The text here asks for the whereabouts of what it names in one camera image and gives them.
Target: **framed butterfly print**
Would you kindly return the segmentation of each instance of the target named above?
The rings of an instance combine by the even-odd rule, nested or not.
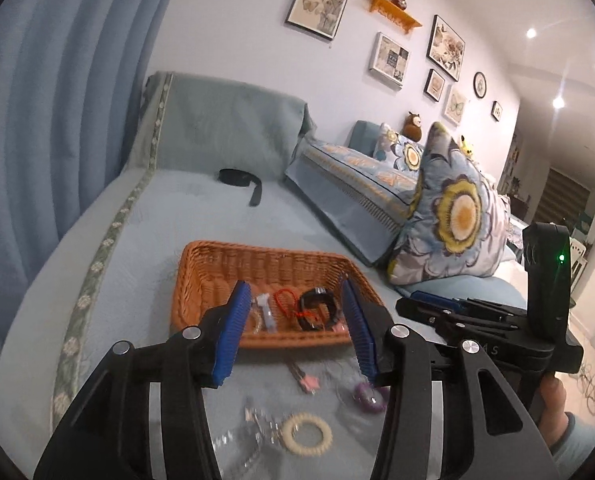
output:
[[[460,92],[455,85],[451,87],[449,98],[447,99],[447,107],[444,110],[444,116],[451,121],[455,126],[459,126],[462,122],[464,109],[468,99]]]
[[[348,0],[295,0],[287,23],[333,40]]]

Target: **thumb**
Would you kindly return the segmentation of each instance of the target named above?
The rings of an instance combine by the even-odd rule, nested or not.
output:
[[[547,410],[564,413],[566,390],[561,380],[555,376],[545,376],[540,383],[539,391]]]

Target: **white ring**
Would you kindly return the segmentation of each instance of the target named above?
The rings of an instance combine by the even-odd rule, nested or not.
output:
[[[312,424],[322,432],[322,441],[317,446],[306,447],[295,440],[295,431],[302,424]],[[324,419],[311,413],[298,413],[282,424],[282,441],[286,448],[299,456],[319,456],[326,453],[333,444],[333,432]]]

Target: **purple hair tie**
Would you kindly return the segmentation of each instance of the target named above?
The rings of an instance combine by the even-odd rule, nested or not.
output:
[[[355,387],[353,395],[362,410],[367,413],[381,413],[385,411],[388,396],[388,388],[374,388],[369,383],[359,383]]]

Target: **floral pillow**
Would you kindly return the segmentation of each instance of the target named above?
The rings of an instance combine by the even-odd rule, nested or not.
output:
[[[373,152],[373,158],[385,163],[389,168],[407,173],[417,178],[423,148],[410,139],[398,134],[384,123]]]
[[[388,267],[391,283],[491,276],[500,265],[508,204],[440,123],[431,126],[408,217]]]

